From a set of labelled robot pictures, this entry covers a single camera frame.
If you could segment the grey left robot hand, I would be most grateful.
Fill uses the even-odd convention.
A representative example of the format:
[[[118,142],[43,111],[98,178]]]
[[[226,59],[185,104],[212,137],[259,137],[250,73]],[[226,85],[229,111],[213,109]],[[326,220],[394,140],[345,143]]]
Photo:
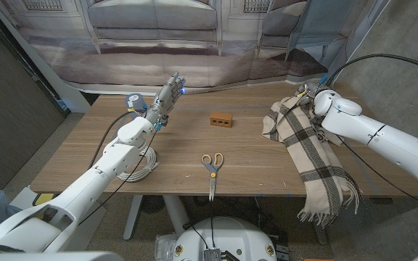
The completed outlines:
[[[156,93],[155,98],[147,109],[145,118],[151,123],[167,125],[168,115],[173,109],[179,97],[186,91],[184,89],[185,79],[179,77],[179,72],[168,79],[167,83]]]

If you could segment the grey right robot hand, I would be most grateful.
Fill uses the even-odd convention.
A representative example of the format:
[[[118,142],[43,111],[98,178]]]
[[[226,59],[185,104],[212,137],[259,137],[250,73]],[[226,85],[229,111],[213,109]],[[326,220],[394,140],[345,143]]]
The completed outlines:
[[[295,96],[299,98],[297,104],[301,106],[312,102],[320,91],[326,89],[327,87],[323,83],[306,81],[295,92]]]

